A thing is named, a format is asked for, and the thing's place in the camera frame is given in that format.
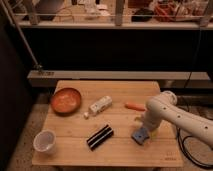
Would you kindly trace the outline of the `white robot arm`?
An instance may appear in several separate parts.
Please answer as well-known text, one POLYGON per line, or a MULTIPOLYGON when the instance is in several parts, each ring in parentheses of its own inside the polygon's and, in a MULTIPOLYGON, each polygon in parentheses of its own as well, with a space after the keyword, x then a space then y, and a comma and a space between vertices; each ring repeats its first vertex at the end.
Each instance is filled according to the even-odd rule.
POLYGON ((146 102, 147 110, 142 125, 149 131, 154 131, 166 120, 213 146, 213 121, 186 112, 176 104, 177 96, 171 91, 153 96, 146 102))

